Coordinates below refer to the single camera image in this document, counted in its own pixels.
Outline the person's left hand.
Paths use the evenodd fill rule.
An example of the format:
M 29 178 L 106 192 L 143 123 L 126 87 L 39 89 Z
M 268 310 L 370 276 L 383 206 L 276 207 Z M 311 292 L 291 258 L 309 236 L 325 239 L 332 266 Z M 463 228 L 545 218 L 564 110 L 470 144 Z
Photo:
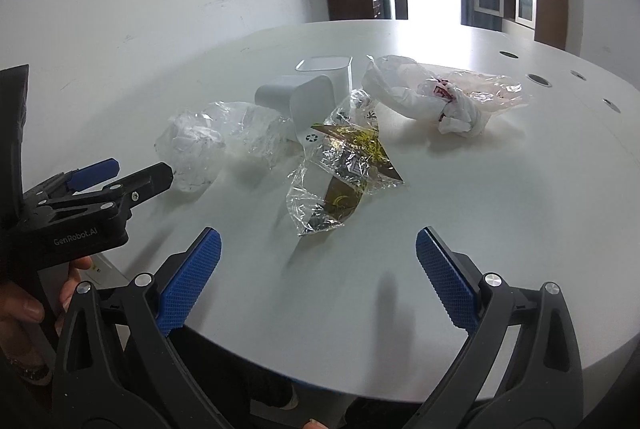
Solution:
M 10 370 L 35 386 L 47 385 L 51 371 L 23 326 L 43 319 L 44 308 L 37 299 L 14 283 L 1 285 L 1 352 Z

